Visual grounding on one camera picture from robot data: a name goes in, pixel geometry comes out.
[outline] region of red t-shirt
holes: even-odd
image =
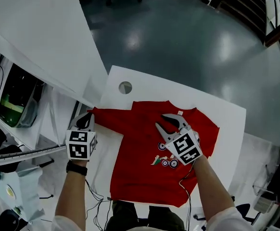
[[[177,131],[161,118],[162,114],[182,116],[199,133],[200,147],[206,157],[212,155],[219,128],[196,108],[182,110],[170,101],[134,102],[131,110],[97,109],[95,122],[124,135],[112,174],[110,193],[113,200],[174,205],[187,202],[185,190],[178,184],[191,164],[184,166],[164,148],[164,140],[155,123],[168,132]],[[197,183],[194,171],[182,185],[189,193]]]

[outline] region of concrete floor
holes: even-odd
[[[280,145],[280,46],[200,0],[80,0],[102,61],[247,109],[245,132]]]

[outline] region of black and white marker cube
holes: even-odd
[[[96,149],[96,132],[67,130],[65,144],[69,159],[89,160]]]
[[[165,146],[183,165],[203,155],[192,129]]]

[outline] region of white sleeve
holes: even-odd
[[[242,218],[235,207],[231,207],[214,215],[207,222],[207,231],[255,231],[253,226]]]
[[[82,230],[71,219],[62,216],[55,216],[52,221],[51,231],[82,231]]]

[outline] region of forearm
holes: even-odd
[[[56,216],[71,219],[83,231],[86,230],[84,194],[85,176],[69,171],[55,210]]]
[[[200,192],[200,199],[206,220],[227,208],[234,202],[209,165],[205,156],[199,157],[193,165]]]

